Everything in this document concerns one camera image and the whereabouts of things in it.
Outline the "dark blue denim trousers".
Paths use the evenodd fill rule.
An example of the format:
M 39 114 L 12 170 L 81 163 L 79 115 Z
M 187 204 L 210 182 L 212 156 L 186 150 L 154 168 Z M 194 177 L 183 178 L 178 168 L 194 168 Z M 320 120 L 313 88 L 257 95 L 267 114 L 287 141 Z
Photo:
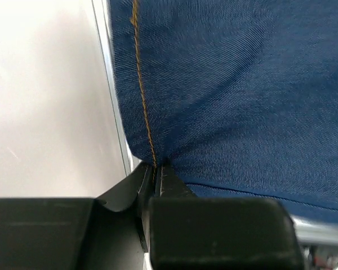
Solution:
M 338 1 L 111 1 L 131 152 L 338 223 Z

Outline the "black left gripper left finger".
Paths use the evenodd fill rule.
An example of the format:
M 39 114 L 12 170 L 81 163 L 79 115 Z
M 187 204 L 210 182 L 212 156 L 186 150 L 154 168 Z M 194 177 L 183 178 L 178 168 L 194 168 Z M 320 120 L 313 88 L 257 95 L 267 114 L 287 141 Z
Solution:
M 0 198 L 0 269 L 143 269 L 139 164 L 97 198 Z

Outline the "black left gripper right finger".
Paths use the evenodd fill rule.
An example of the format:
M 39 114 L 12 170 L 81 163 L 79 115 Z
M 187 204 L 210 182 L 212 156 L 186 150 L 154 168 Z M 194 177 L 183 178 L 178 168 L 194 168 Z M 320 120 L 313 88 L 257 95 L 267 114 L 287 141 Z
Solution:
M 293 221 L 273 199 L 202 198 L 169 166 L 148 204 L 154 269 L 304 269 Z

